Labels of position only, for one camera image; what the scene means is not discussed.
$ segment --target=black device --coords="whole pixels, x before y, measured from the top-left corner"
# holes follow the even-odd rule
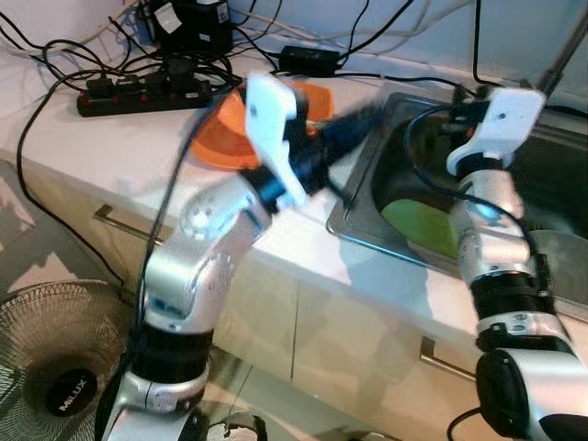
[[[227,0],[146,0],[148,26],[164,52],[232,49]]]
[[[115,84],[109,78],[88,80],[77,97],[77,110],[83,117],[102,117],[206,107],[210,99],[210,82],[194,78],[191,71],[154,72],[123,76]]]
[[[277,59],[281,71],[301,74],[334,74],[339,69],[339,52],[284,46]]]

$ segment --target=black power strip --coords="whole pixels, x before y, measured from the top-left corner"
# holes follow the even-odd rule
[[[172,78],[161,72],[124,76],[116,84],[109,78],[89,80],[86,89],[77,97],[83,117],[206,107],[212,95],[210,82],[193,74]]]

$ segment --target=electric fan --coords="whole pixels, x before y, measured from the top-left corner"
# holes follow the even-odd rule
[[[105,282],[21,289],[0,305],[0,439],[94,439],[132,308]]]

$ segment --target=fan logo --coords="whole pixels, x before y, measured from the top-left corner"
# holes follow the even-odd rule
[[[72,405],[72,403],[75,401],[75,399],[80,394],[80,392],[82,390],[84,390],[84,386],[86,384],[87,384],[86,380],[80,379],[77,383],[77,386],[75,386],[75,389],[72,390],[72,394],[65,399],[62,406],[59,406],[59,410],[62,412],[67,411],[67,409]]]

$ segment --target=kitchen sink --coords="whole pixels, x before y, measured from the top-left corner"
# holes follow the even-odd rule
[[[393,94],[385,105],[387,127],[369,135],[345,191],[351,208],[336,204],[327,224],[329,231],[383,253],[459,277],[455,256],[432,251],[393,228],[380,214],[391,202],[409,199],[449,212],[451,198],[430,190],[414,174],[401,136],[406,121],[441,103]],[[429,117],[413,130],[416,162],[438,185],[456,188],[446,171],[451,151],[439,130],[442,116]],[[565,232],[588,240],[588,148],[586,137],[537,124],[517,150],[510,167],[517,191],[526,204],[524,221],[531,230]],[[588,262],[578,262],[585,274]],[[570,304],[588,304],[588,292],[562,293]],[[588,320],[588,310],[581,316]]]

